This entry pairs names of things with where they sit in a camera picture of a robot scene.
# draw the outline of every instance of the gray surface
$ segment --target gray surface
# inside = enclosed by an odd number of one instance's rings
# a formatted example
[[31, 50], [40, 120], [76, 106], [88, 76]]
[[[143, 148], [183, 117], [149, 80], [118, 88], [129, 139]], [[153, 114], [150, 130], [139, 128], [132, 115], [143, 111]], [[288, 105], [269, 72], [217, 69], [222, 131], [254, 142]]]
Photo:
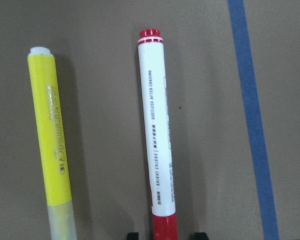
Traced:
[[[245, 1], [281, 240], [300, 239], [300, 1]], [[148, 239], [137, 40], [159, 28], [179, 239], [263, 239], [227, 1], [0, 1], [0, 240], [49, 239], [27, 65], [56, 58], [78, 239]]]

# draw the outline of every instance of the blue tape strip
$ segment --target blue tape strip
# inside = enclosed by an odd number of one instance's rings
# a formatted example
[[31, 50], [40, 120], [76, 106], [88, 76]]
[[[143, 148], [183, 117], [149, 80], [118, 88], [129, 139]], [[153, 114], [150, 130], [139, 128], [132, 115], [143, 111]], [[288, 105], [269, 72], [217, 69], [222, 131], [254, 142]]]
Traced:
[[243, 0], [228, 0], [264, 240], [279, 240], [264, 130]]

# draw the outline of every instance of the pen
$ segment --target pen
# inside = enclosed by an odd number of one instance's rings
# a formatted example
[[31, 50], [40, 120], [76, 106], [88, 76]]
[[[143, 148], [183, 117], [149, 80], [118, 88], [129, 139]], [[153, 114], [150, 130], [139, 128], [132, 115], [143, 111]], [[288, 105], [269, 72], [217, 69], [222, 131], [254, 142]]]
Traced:
[[140, 32], [138, 55], [154, 240], [177, 240], [164, 44], [158, 29]]
[[28, 66], [52, 240], [77, 240], [55, 58], [30, 49]]

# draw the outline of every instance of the blue tape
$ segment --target blue tape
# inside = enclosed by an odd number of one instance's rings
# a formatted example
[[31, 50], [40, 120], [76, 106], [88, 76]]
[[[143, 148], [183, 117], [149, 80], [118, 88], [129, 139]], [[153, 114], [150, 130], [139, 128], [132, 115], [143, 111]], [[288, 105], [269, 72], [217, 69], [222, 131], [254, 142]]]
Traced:
[[264, 240], [279, 240], [279, 230], [271, 184], [267, 149], [247, 19], [243, 0], [228, 0], [242, 100], [250, 141]]

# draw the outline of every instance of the marker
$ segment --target marker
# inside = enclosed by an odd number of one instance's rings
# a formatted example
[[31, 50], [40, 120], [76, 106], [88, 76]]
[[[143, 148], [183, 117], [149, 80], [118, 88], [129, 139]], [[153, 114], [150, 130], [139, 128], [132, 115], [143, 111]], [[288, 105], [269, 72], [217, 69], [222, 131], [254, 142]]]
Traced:
[[144, 128], [154, 240], [177, 240], [177, 217], [169, 133], [164, 44], [158, 29], [138, 40]]
[[51, 238], [77, 240], [55, 58], [33, 47], [28, 66]]

